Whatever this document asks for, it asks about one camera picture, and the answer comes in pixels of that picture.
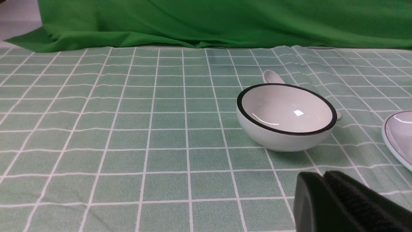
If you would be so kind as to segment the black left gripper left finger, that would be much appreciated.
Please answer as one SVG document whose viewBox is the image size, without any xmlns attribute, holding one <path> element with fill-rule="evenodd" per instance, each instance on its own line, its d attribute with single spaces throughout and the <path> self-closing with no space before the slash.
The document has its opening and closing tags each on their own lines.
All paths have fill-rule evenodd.
<svg viewBox="0 0 412 232">
<path fill-rule="evenodd" d="M 318 173 L 297 175 L 293 216 L 297 232 L 363 232 Z"/>
</svg>

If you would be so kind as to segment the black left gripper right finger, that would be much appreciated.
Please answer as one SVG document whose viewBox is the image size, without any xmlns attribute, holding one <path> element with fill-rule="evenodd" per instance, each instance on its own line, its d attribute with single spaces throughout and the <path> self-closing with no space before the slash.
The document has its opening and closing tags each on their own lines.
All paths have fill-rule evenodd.
<svg viewBox="0 0 412 232">
<path fill-rule="evenodd" d="M 410 232 L 411 211 L 340 171 L 327 171 L 323 179 L 362 232 Z"/>
</svg>

